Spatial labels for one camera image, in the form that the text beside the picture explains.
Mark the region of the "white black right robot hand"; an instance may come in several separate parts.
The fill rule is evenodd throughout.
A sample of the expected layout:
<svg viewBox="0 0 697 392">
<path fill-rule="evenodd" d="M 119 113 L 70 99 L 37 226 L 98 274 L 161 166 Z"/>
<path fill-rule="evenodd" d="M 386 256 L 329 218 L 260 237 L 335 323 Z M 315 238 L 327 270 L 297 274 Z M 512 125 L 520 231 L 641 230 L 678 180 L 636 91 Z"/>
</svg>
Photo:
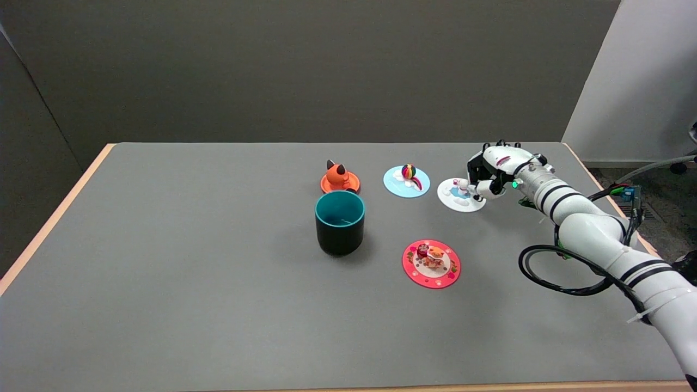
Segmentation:
<svg viewBox="0 0 697 392">
<path fill-rule="evenodd" d="M 513 183 L 516 174 L 530 164 L 541 164 L 539 154 L 532 154 L 518 143 L 500 140 L 495 145 L 483 144 L 481 150 L 466 164 L 468 192 L 477 201 L 500 198 L 505 186 Z"/>
</svg>

